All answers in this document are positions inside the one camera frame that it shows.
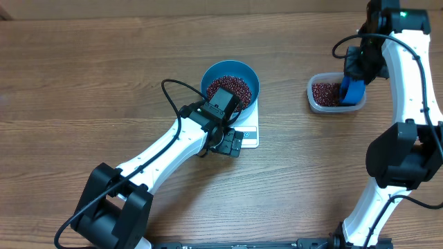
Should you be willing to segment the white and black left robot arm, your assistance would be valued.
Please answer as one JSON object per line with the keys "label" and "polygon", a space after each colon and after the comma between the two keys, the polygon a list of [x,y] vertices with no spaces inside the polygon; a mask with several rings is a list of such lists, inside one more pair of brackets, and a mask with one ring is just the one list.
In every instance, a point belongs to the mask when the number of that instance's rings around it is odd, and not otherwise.
{"label": "white and black left robot arm", "polygon": [[152,248],[145,229],[154,194],[189,157],[203,149],[239,155],[243,134],[230,127],[241,100],[220,88],[209,101],[182,107],[171,128],[137,157],[90,174],[71,228],[96,248]]}

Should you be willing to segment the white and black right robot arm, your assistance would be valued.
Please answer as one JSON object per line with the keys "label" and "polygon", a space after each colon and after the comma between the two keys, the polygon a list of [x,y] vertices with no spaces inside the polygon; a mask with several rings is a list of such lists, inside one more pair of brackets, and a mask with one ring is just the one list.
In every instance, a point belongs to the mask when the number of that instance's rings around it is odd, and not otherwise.
{"label": "white and black right robot arm", "polygon": [[390,82],[391,126],[372,141],[369,174],[352,213],[330,235],[328,248],[391,248],[379,233],[395,208],[442,166],[442,113],[429,65],[431,25],[425,10],[398,1],[370,1],[358,30],[358,46],[343,56],[339,101],[355,105],[378,77]]}

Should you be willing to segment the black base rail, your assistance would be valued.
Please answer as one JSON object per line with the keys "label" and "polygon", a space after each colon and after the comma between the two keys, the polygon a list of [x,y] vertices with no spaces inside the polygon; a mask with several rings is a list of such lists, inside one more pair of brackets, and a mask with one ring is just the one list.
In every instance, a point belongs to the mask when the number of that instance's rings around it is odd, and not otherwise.
{"label": "black base rail", "polygon": [[153,243],[153,249],[328,249],[328,239],[228,243]]}

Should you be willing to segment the red beans in bowl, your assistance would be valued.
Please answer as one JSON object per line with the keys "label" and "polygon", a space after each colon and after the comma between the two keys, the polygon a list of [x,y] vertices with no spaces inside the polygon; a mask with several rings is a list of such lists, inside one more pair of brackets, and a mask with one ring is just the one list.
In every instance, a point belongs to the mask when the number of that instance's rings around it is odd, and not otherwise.
{"label": "red beans in bowl", "polygon": [[211,99],[220,87],[228,89],[240,98],[243,104],[242,110],[245,110],[251,103],[252,92],[242,78],[225,75],[213,80],[213,82],[206,89],[208,98]]}

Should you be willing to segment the clear plastic container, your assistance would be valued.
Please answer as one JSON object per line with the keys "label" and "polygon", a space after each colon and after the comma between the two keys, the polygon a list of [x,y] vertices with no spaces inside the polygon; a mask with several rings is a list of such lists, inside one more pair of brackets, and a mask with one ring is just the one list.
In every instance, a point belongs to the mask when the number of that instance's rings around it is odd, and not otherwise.
{"label": "clear plastic container", "polygon": [[314,113],[357,111],[366,101],[365,84],[344,73],[320,73],[308,82],[307,97]]}

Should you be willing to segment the white digital kitchen scale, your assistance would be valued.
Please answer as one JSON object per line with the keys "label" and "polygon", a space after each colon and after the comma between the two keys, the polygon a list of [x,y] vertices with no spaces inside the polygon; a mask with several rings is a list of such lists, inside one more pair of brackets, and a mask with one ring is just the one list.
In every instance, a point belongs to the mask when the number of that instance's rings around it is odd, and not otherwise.
{"label": "white digital kitchen scale", "polygon": [[236,131],[244,133],[242,149],[256,149],[260,143],[258,101],[245,109],[240,117],[231,125]]}

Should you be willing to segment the teal blue bowl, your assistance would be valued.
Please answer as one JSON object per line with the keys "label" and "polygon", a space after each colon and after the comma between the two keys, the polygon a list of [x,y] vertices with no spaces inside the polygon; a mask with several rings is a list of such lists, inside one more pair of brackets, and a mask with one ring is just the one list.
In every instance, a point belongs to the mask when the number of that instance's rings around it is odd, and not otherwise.
{"label": "teal blue bowl", "polygon": [[255,71],[244,62],[235,60],[224,60],[213,64],[203,75],[200,83],[200,91],[207,95],[207,88],[213,83],[214,80],[223,76],[238,77],[244,80],[246,85],[251,91],[251,101],[248,105],[244,105],[245,109],[242,110],[238,122],[247,119],[253,112],[258,96],[260,94],[260,81]]}

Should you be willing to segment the blue plastic measuring scoop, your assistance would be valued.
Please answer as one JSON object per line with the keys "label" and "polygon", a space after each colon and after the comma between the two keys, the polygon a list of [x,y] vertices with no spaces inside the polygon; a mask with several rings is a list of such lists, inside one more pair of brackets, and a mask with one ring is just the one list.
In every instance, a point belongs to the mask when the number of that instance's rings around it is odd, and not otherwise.
{"label": "blue plastic measuring scoop", "polygon": [[358,104],[365,94],[365,82],[345,76],[339,89],[339,104],[344,106]]}

